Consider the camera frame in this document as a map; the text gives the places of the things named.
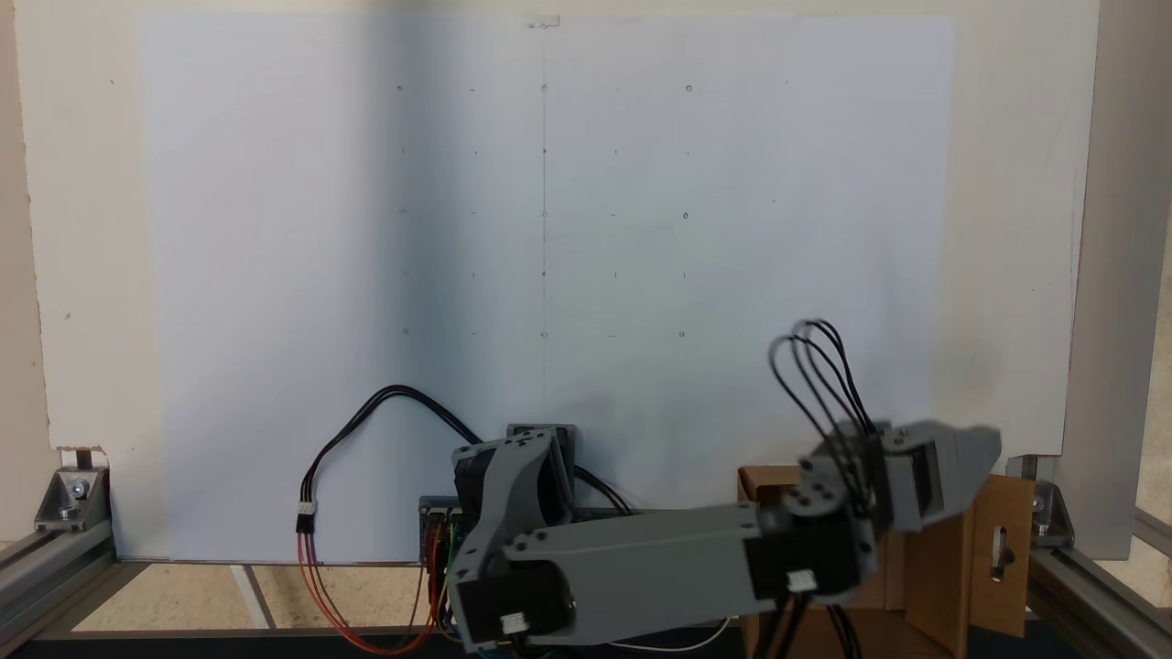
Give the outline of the grey wedge gripper finger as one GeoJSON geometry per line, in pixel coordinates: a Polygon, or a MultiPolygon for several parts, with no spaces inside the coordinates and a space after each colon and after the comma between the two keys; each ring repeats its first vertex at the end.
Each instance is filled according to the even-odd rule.
{"type": "Polygon", "coordinates": [[[989,426],[938,424],[934,447],[939,492],[933,522],[938,523],[970,509],[1001,456],[1002,437],[989,426]]]}

